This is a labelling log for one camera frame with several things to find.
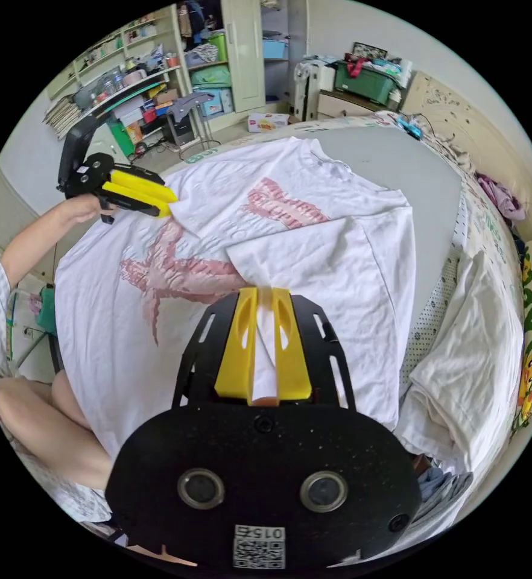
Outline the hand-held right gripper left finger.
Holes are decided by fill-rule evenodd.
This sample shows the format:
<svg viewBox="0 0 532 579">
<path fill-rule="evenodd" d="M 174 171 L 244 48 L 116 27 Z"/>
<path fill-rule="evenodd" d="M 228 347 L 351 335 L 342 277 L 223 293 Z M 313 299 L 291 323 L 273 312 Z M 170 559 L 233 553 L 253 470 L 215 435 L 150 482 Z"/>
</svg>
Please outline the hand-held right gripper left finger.
<svg viewBox="0 0 532 579">
<path fill-rule="evenodd" d="M 215 382 L 215 392 L 220 398 L 248 406 L 253 400 L 257 307 L 257 288 L 240 289 Z"/>
</svg>

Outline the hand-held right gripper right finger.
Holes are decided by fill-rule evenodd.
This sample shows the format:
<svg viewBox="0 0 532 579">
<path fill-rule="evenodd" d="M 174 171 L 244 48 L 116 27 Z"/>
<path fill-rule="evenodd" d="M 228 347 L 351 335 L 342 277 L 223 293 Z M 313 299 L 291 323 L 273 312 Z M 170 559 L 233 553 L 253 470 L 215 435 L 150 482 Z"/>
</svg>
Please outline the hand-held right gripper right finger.
<svg viewBox="0 0 532 579">
<path fill-rule="evenodd" d="M 290 292 L 273 288 L 271 307 L 274 314 L 277 399 L 279 403 L 309 400 L 312 385 Z"/>
</svg>

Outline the person's left hand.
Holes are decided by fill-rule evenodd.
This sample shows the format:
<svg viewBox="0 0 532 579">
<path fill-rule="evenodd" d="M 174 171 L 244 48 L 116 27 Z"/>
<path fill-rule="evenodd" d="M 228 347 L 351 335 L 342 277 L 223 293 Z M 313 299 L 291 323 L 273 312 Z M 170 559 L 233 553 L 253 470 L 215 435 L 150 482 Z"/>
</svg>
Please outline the person's left hand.
<svg viewBox="0 0 532 579">
<path fill-rule="evenodd" d="M 59 220 L 65 226 L 84 223 L 94 218 L 112 217 L 114 209 L 107 203 L 103 207 L 93 194 L 84 194 L 66 199 L 57 206 Z"/>
</svg>

